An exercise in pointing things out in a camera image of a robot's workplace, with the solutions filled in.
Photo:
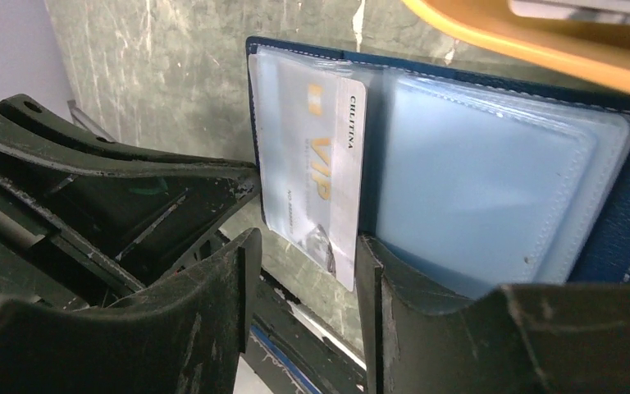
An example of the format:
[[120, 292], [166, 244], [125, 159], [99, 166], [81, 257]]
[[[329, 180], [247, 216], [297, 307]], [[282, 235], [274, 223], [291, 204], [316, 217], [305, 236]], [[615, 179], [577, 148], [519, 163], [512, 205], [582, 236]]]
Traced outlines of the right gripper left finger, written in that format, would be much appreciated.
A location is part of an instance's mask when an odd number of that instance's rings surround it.
[[262, 258], [256, 228], [107, 308], [0, 295], [0, 393], [230, 393]]

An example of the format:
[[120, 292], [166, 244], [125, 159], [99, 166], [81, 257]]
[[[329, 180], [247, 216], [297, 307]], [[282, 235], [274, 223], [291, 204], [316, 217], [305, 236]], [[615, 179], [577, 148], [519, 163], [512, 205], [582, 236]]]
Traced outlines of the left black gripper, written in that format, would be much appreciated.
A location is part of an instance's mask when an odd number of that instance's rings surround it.
[[252, 163], [108, 142], [17, 94], [0, 102], [0, 293], [105, 307], [197, 257], [259, 192]]

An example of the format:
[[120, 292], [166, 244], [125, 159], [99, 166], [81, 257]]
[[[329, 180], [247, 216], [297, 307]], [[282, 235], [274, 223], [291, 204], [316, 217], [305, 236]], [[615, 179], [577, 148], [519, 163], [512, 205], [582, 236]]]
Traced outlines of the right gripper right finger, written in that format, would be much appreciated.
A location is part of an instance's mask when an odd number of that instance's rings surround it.
[[371, 393], [630, 393], [630, 285], [522, 284], [470, 300], [357, 239]]

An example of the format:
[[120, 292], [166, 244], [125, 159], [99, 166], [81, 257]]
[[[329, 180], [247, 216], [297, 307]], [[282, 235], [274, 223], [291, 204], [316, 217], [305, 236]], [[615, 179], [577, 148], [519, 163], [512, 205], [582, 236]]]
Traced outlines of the blue leather card holder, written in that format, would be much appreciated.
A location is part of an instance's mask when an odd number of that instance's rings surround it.
[[251, 36], [367, 86], [358, 230], [468, 298], [630, 284], [630, 97]]

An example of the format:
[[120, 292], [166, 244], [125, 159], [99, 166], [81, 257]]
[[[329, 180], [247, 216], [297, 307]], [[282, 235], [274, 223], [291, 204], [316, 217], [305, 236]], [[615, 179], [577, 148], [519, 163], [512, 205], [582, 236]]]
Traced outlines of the orange oval tray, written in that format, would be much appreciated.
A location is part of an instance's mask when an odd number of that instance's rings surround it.
[[630, 94], [630, 25], [526, 18], [506, 1], [407, 1], [468, 44]]

